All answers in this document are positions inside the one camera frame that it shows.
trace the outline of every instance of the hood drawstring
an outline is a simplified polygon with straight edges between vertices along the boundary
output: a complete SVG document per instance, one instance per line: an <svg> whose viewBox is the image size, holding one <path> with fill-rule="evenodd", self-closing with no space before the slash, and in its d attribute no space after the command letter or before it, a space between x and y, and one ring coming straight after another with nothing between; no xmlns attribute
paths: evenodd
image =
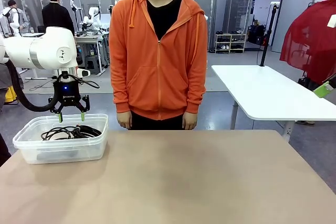
<svg viewBox="0 0 336 224"><path fill-rule="evenodd" d="M196 22L196 40L195 40L195 50L194 50L194 55L193 55L193 59L191 60L191 64L193 64L196 53L197 53L197 46L198 46L198 34L200 33L200 21L199 21L199 13L197 13L197 22Z"/></svg>
<svg viewBox="0 0 336 224"><path fill-rule="evenodd" d="M134 28L134 16L135 16L135 9L137 8L137 1L138 0L134 0L133 1L133 5L132 5L132 15L131 15L131 22L130 22L130 25L129 27L132 27Z"/></svg>

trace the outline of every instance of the door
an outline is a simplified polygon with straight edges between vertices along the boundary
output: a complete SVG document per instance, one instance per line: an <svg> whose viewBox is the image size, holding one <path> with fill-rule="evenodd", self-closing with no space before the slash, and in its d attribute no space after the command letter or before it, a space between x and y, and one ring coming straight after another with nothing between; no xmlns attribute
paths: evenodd
<svg viewBox="0 0 336 224"><path fill-rule="evenodd" d="M281 52L288 28L307 9L308 4L311 2L314 2L314 0L282 0L273 40L273 52Z"/></svg>

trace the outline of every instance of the table leg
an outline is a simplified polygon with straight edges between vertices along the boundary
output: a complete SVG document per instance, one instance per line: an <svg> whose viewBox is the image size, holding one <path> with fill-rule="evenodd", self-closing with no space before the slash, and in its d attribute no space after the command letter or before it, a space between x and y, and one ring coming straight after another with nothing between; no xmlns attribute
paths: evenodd
<svg viewBox="0 0 336 224"><path fill-rule="evenodd" d="M290 136L292 134L293 128L295 125L295 121L288 121L285 124L285 127L283 128L283 134L282 137L289 143Z"/></svg>
<svg viewBox="0 0 336 224"><path fill-rule="evenodd" d="M100 50L99 50L99 43L97 41L97 53L98 53L98 61L99 61L99 69L100 69L100 73L97 74L97 76L101 76L102 73L105 72L105 69L103 69L102 65L101 65L101 55L100 55Z"/></svg>
<svg viewBox="0 0 336 224"><path fill-rule="evenodd" d="M233 107L232 107L230 130L234 130L235 129L238 107L239 107L238 103L235 101L235 103L233 104Z"/></svg>

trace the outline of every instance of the white table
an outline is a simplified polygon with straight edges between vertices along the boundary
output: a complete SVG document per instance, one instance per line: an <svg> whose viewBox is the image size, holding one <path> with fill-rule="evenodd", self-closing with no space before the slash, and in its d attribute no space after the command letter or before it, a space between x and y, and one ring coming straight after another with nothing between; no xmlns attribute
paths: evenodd
<svg viewBox="0 0 336 224"><path fill-rule="evenodd" d="M235 100L231 129L238 106L253 120L286 121L289 141L295 121L336 121L336 106L269 67L212 66Z"/></svg>
<svg viewBox="0 0 336 224"><path fill-rule="evenodd" d="M82 44L96 44L97 45L97 53L98 53L98 61L99 61L99 68L100 68L100 72L99 74L97 74L97 76L101 76L106 69L102 67L101 64L101 54L100 54L100 50L99 50L99 42L104 40L104 35L109 34L109 33L103 33L103 34L97 34L97 35L93 35L93 36L81 36L81 37L77 37L75 36L75 41L76 43L82 43Z"/></svg>

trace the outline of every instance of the plastic container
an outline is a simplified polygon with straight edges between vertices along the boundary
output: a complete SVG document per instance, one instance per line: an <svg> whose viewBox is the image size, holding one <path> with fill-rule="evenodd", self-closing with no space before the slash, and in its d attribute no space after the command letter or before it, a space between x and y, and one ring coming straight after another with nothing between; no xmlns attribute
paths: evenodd
<svg viewBox="0 0 336 224"><path fill-rule="evenodd" d="M93 138L43 141L41 134L55 127L87 125L102 134ZM57 116L41 116L31 120L13 138L15 148L20 149L29 164L63 163L101 159L108 132L108 116L87 114L82 122L81 115L64 115L60 123Z"/></svg>

